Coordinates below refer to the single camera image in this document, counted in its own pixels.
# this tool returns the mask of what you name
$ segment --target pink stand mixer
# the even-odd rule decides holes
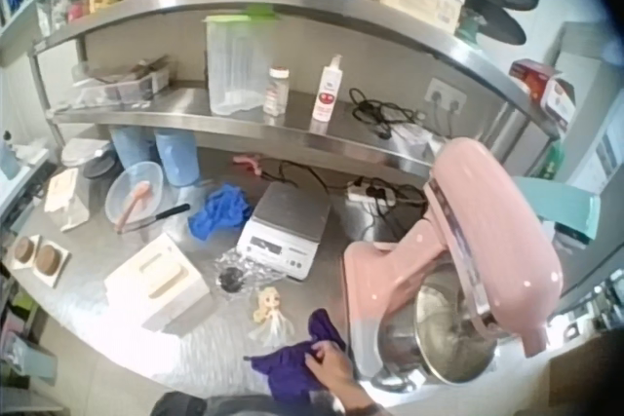
[[[345,251],[351,343],[365,380],[384,368],[384,318],[414,300],[450,253],[465,320],[486,339],[519,335],[527,357],[546,348],[546,322],[562,268],[539,220],[509,174],[479,142],[457,138],[425,184],[429,209],[397,244],[356,242]]]

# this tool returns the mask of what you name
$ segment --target mixer bowl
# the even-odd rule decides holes
[[[439,260],[414,300],[383,318],[377,344],[385,367],[372,383],[381,390],[405,392],[415,388],[409,379],[415,370],[428,382],[446,384],[479,377],[493,360],[496,340],[484,338],[466,317],[457,272],[452,262]],[[395,382],[387,383],[388,374]]]

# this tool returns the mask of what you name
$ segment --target purple cloth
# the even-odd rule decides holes
[[[312,345],[318,341],[330,340],[346,350],[347,345],[340,338],[338,330],[330,321],[325,309],[318,309],[308,320],[308,332],[311,340],[286,346],[266,356],[247,358],[252,362],[252,369],[268,377],[271,395],[276,401],[284,403],[309,403],[311,391],[325,387],[314,377],[305,365],[305,355],[314,356]]]

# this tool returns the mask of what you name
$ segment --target white bottle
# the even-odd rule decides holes
[[[331,64],[323,69],[319,92],[316,94],[312,117],[317,121],[329,122],[332,118],[333,106],[338,98],[342,70],[340,60],[342,56],[334,56]]]

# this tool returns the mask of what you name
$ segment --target blue container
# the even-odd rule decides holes
[[[186,187],[199,180],[197,142],[189,131],[156,129],[156,146],[165,176],[174,187]]]
[[[110,129],[110,134],[124,170],[136,163],[151,161],[150,141],[143,127],[114,127]]]
[[[0,171],[4,172],[7,179],[11,180],[20,173],[20,169],[16,152],[4,140],[0,140]]]

